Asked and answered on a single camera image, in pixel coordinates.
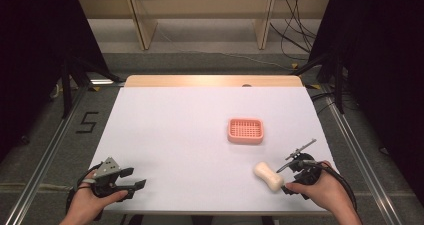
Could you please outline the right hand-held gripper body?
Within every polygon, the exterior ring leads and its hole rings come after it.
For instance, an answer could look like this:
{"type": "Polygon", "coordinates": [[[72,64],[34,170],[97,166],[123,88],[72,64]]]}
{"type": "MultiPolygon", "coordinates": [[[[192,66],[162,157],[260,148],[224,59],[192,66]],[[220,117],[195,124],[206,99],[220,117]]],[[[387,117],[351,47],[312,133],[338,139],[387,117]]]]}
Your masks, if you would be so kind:
{"type": "Polygon", "coordinates": [[[310,142],[300,148],[295,149],[288,157],[287,160],[298,160],[297,166],[294,166],[294,181],[303,185],[313,185],[320,176],[318,168],[311,165],[315,161],[314,157],[304,150],[310,145],[316,142],[315,138],[312,138],[310,142]]]}

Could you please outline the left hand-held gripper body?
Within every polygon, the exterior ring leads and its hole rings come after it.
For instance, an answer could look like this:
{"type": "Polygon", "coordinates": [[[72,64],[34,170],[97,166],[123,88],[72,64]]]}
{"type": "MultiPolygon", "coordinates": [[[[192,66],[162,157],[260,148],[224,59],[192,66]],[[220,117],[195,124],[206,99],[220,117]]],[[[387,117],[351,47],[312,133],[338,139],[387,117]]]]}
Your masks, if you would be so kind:
{"type": "Polygon", "coordinates": [[[97,197],[106,197],[117,191],[116,180],[121,169],[117,162],[108,157],[93,175],[93,192],[97,197]]]}

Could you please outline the cream soap bar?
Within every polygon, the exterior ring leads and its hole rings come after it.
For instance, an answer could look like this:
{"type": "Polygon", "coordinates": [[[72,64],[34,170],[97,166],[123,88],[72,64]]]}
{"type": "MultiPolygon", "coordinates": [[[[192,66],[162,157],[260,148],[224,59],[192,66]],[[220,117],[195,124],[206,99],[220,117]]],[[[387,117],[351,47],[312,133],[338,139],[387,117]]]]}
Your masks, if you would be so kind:
{"type": "Polygon", "coordinates": [[[266,162],[259,162],[253,168],[254,174],[262,179],[268,188],[276,192],[284,185],[284,179],[274,172],[266,162]]]}

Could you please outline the pink soap dish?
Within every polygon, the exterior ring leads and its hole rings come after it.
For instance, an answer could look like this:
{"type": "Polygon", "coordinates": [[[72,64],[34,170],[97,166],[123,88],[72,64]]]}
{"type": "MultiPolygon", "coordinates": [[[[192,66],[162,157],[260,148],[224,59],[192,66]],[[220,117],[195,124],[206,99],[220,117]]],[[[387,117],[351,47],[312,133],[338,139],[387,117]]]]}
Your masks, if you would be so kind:
{"type": "Polygon", "coordinates": [[[234,144],[261,144],[264,138],[264,126],[260,119],[232,118],[228,121],[227,139],[234,144]]]}

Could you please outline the person's right hand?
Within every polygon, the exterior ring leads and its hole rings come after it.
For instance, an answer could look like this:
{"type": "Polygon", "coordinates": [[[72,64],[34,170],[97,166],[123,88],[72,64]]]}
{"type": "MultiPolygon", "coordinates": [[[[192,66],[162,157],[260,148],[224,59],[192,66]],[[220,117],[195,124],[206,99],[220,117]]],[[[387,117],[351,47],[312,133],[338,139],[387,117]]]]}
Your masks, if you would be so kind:
{"type": "Polygon", "coordinates": [[[322,171],[313,185],[289,182],[285,187],[293,192],[307,195],[316,205],[333,215],[347,215],[355,211],[343,186],[328,172],[322,171]]]}

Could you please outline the person's left hand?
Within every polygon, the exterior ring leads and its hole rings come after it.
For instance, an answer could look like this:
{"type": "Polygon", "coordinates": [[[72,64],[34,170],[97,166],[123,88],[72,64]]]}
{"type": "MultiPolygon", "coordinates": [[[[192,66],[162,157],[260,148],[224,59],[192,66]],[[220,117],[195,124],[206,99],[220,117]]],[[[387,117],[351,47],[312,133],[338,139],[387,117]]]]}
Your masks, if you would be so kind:
{"type": "Polygon", "coordinates": [[[107,197],[99,198],[93,194],[88,183],[81,183],[65,217],[94,220],[106,206],[123,199],[126,195],[126,191],[117,191],[107,197]]]}

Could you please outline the white table sheet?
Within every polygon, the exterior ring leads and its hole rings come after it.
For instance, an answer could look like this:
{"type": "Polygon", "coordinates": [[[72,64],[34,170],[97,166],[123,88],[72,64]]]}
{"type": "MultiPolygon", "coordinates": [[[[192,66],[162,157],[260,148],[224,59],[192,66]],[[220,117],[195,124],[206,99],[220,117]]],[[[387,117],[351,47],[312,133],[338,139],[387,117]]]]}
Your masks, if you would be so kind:
{"type": "Polygon", "coordinates": [[[284,214],[319,208],[299,195],[273,192],[253,172],[273,170],[295,149],[317,160],[332,154],[313,103],[303,87],[151,87],[119,91],[93,157],[113,157],[134,172],[144,189],[115,212],[140,214],[284,214]],[[227,139],[232,118],[260,119],[261,144],[227,139]]]}

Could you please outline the black tripod stand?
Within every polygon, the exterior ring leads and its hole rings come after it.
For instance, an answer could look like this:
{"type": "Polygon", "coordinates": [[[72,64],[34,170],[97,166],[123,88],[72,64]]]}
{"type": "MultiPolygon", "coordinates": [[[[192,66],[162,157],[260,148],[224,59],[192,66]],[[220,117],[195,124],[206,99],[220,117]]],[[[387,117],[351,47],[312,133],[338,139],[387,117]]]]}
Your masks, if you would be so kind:
{"type": "Polygon", "coordinates": [[[125,79],[112,74],[108,69],[101,68],[87,60],[76,56],[68,56],[61,65],[61,81],[63,88],[64,112],[63,117],[66,118],[72,110],[73,100],[71,93],[71,80],[76,82],[78,87],[87,87],[92,84],[87,73],[94,72],[99,74],[113,83],[125,82],[125,79]]]}
{"type": "Polygon", "coordinates": [[[317,75],[317,80],[320,83],[328,83],[331,79],[334,80],[335,105],[341,114],[344,113],[342,102],[343,90],[343,64],[339,55],[325,53],[308,61],[301,68],[292,72],[292,75],[300,76],[313,67],[320,65],[321,68],[317,75]]]}

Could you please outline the black curtain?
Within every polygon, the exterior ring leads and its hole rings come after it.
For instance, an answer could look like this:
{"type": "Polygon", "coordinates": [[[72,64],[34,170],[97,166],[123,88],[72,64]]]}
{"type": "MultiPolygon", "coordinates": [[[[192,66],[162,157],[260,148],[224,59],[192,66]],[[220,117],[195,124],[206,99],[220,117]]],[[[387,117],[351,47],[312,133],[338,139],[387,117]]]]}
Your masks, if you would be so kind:
{"type": "Polygon", "coordinates": [[[71,57],[107,68],[79,0],[0,0],[0,161],[27,134],[71,57]]]}
{"type": "Polygon", "coordinates": [[[363,112],[424,203],[424,0],[329,0],[312,59],[343,51],[363,112]]]}

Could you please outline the wooden furniture leg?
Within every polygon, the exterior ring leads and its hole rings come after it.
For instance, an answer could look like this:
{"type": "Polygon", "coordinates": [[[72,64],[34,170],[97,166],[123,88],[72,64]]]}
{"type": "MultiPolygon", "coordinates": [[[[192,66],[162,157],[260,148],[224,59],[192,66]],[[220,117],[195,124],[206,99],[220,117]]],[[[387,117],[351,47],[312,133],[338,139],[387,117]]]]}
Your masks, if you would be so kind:
{"type": "Polygon", "coordinates": [[[153,41],[158,22],[149,15],[148,11],[142,4],[142,0],[127,1],[141,49],[148,50],[153,41]]]}
{"type": "Polygon", "coordinates": [[[266,48],[274,4],[275,0],[265,0],[265,5],[261,9],[260,16],[253,20],[253,28],[259,50],[266,48]]]}

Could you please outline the aluminium floor rail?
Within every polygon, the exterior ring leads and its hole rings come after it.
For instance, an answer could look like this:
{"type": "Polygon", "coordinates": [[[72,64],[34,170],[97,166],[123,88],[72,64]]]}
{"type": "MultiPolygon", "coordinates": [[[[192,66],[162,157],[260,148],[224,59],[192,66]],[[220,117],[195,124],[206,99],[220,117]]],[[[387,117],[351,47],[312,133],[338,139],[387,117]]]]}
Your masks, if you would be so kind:
{"type": "Polygon", "coordinates": [[[67,167],[64,159],[54,162],[86,93],[85,88],[73,92],[73,107],[67,116],[62,115],[60,97],[48,102],[24,143],[0,163],[0,225],[55,224],[62,219],[67,192],[78,170],[70,169],[64,178],[51,171],[67,167]]]}
{"type": "Polygon", "coordinates": [[[402,219],[398,215],[396,208],[386,193],[385,188],[379,181],[374,169],[372,168],[368,158],[366,157],[361,144],[354,134],[347,118],[342,114],[335,105],[336,99],[327,98],[327,103],[330,106],[330,111],[334,117],[339,130],[341,131],[347,146],[352,153],[352,156],[361,172],[364,181],[372,194],[377,207],[382,214],[387,225],[403,225],[402,219]]]}

